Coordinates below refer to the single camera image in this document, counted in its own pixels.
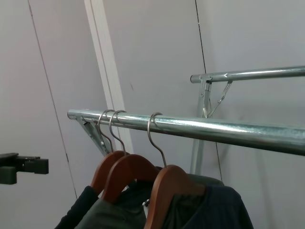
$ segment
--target hanger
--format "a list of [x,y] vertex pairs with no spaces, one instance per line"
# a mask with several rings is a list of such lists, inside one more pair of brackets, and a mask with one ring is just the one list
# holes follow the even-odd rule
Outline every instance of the hanger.
[[153,184],[144,229],[160,229],[162,227],[175,194],[203,195],[205,191],[205,187],[193,183],[183,169],[174,165],[166,165],[163,151],[156,146],[150,135],[151,121],[156,115],[161,115],[161,113],[156,112],[152,114],[147,124],[147,133],[151,144],[156,147],[162,155],[164,168],[159,172]]
[[[123,141],[118,137],[115,138],[121,142],[125,151]],[[102,199],[109,203],[114,203],[123,189],[133,180],[136,179],[153,182],[158,173],[159,170],[143,156],[137,154],[123,156],[117,162],[115,162],[110,170],[106,186],[102,194]]]
[[126,153],[124,151],[121,151],[121,150],[113,151],[113,145],[112,145],[111,139],[105,133],[103,133],[101,128],[100,128],[100,123],[101,123],[102,116],[105,114],[106,117],[107,117],[107,113],[109,111],[114,111],[114,110],[104,111],[103,114],[99,117],[99,121],[97,123],[95,123],[95,127],[96,127],[99,135],[100,136],[103,135],[104,137],[106,137],[109,140],[110,146],[111,146],[111,152],[104,157],[103,161],[96,168],[94,176],[93,176],[93,180],[91,182],[91,187],[93,188],[93,190],[95,191],[95,193],[97,195],[99,195],[104,190],[108,174],[109,174],[110,169],[113,166],[113,164],[118,159],[120,159],[122,156],[124,156],[125,154],[128,154],[128,153]]

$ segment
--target white wall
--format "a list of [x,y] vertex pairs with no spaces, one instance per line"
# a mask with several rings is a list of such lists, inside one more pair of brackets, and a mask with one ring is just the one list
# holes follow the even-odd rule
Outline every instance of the white wall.
[[54,228],[76,198],[26,0],[0,1],[0,108],[0,153],[47,158],[50,171],[0,185],[0,227]]
[[84,1],[30,0],[30,5],[79,196],[102,154],[67,111],[107,109]]
[[[304,1],[197,0],[208,73],[305,64]],[[212,86],[212,104],[225,84]],[[305,126],[305,79],[234,82],[215,118]],[[305,157],[219,144],[254,228],[304,228]]]
[[[195,116],[203,72],[195,2],[184,0],[103,1],[127,112]],[[143,131],[131,130],[134,153],[162,166],[160,153]],[[168,164],[190,170],[193,140],[152,134]],[[217,177],[218,169],[209,175]]]

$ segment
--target door frame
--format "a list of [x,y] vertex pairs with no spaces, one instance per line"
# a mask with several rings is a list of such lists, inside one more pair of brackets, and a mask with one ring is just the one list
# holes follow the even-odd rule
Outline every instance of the door frame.
[[[84,1],[107,107],[113,110],[125,110],[104,2],[103,0]],[[126,150],[133,154],[130,130],[116,127],[113,128],[113,132],[124,142]],[[117,150],[122,149],[118,141],[115,141],[115,146]]]

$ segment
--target panel seam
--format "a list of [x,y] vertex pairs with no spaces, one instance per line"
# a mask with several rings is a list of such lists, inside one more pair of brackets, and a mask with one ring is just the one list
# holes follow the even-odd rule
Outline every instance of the panel seam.
[[73,176],[72,176],[72,172],[71,172],[71,166],[70,166],[70,163],[69,163],[69,157],[68,157],[68,154],[67,154],[65,142],[63,140],[61,126],[60,126],[60,122],[59,122],[59,119],[58,119],[58,115],[57,115],[57,111],[56,111],[56,107],[55,107],[55,102],[54,102],[54,98],[53,98],[53,94],[52,94],[52,90],[51,90],[51,86],[50,86],[50,82],[49,82],[46,66],[44,64],[44,59],[43,59],[43,55],[42,55],[41,46],[40,46],[40,43],[39,43],[37,31],[36,31],[36,26],[35,26],[35,21],[34,21],[34,17],[33,17],[33,12],[32,12],[32,9],[31,9],[30,0],[28,0],[28,4],[29,4],[30,14],[31,14],[31,17],[32,17],[32,23],[33,23],[33,27],[34,27],[34,31],[35,31],[35,36],[36,36],[36,40],[37,40],[37,44],[38,44],[38,48],[39,48],[39,52],[40,52],[40,56],[41,56],[41,60],[42,60],[43,68],[44,68],[44,72],[45,72],[46,77],[47,77],[48,87],[49,87],[49,91],[50,91],[50,94],[51,94],[51,99],[52,99],[53,107],[54,107],[54,110],[55,110],[56,120],[57,120],[59,131],[60,131],[60,134],[61,134],[61,140],[62,140],[63,148],[64,148],[64,151],[65,151],[65,154],[66,154],[66,158],[67,158],[67,162],[68,162],[69,172],[70,172],[70,176],[71,176],[71,180],[72,180],[72,184],[73,184],[73,188],[74,188],[74,194],[75,194],[75,197],[77,199],[75,184],[74,184],[74,180],[73,180]]

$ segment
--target sleeve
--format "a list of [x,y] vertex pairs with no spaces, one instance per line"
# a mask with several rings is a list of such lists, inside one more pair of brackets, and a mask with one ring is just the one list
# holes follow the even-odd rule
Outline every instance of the sleeve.
[[254,229],[250,217],[248,215],[247,209],[241,200],[241,205],[239,207],[239,225],[242,229]]
[[74,229],[97,200],[98,196],[93,188],[87,186],[55,229]]

